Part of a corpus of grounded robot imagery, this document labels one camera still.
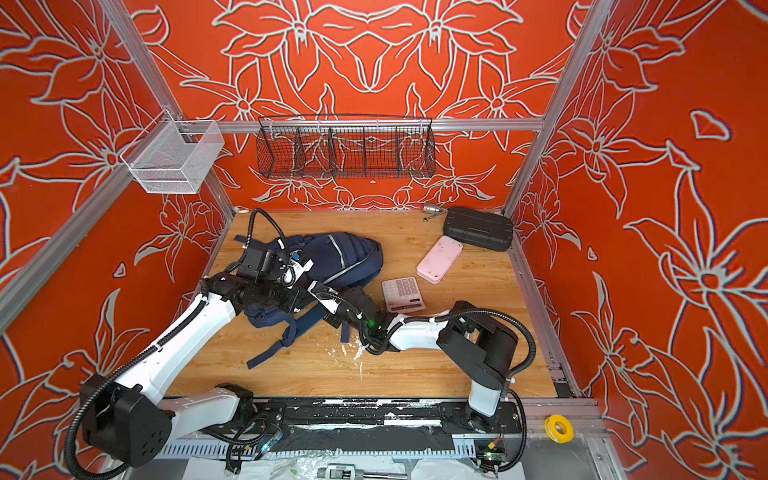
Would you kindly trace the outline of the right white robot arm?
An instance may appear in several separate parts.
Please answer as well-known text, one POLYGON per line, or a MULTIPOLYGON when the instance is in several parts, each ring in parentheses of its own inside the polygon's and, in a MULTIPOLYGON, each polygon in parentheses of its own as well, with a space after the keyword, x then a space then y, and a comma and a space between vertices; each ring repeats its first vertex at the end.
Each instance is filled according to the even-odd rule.
POLYGON ((358 287, 336 292, 314 281, 308 293, 332 320, 356 329, 371 355, 414 349, 445 354, 471 380, 468 408, 488 419, 495 416, 515 377, 536 358, 531 331, 498 310, 458 301, 442 313, 409 316, 378 308, 358 287))

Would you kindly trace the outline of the navy blue backpack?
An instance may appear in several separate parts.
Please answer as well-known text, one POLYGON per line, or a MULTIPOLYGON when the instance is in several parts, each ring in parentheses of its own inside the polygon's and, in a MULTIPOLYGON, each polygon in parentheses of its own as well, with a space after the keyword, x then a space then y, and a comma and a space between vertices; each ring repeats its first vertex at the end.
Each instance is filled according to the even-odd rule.
MULTIPOLYGON (((352 233, 294 235, 287 238, 285 246, 289 254, 301 253, 313 261, 312 268, 301 278, 302 283, 318 281, 335 291, 365 287, 383 267, 381 244, 352 233)), ((281 349, 291 346, 298 337, 328 316, 321 305, 314 306, 299 317, 293 315, 295 310, 302 310, 310 303, 309 298, 298 298, 289 300, 285 307, 256 303, 244 309, 246 318, 255 328, 272 327, 282 322, 287 324, 281 339, 248 360, 248 368, 257 367, 281 349)))

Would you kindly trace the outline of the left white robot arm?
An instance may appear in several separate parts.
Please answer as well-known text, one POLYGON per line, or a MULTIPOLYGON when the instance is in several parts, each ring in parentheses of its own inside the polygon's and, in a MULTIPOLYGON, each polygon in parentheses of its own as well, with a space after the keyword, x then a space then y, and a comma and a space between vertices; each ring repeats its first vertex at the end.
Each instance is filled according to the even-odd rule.
POLYGON ((176 377, 212 337, 258 304, 292 314, 305 289, 280 281, 219 273, 203 280, 192 305, 146 349, 108 376, 81 387, 68 428, 64 461, 76 479, 112 479, 153 460, 170 442, 220 425, 248 430, 267 424, 251 391, 221 384, 208 393, 167 399, 176 377))

